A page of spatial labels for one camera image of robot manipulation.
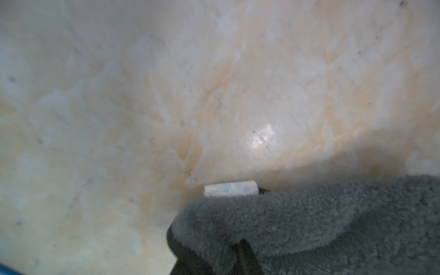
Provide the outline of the grey blue cleaning cloth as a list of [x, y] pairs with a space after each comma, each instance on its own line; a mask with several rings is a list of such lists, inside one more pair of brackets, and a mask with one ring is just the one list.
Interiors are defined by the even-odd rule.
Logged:
[[202, 197], [167, 232], [174, 275], [437, 275], [440, 179]]

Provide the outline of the blue rubber boot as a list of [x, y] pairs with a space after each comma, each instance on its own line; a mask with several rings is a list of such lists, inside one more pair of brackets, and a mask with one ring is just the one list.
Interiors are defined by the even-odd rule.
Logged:
[[0, 264], [0, 275], [23, 275], [3, 264]]

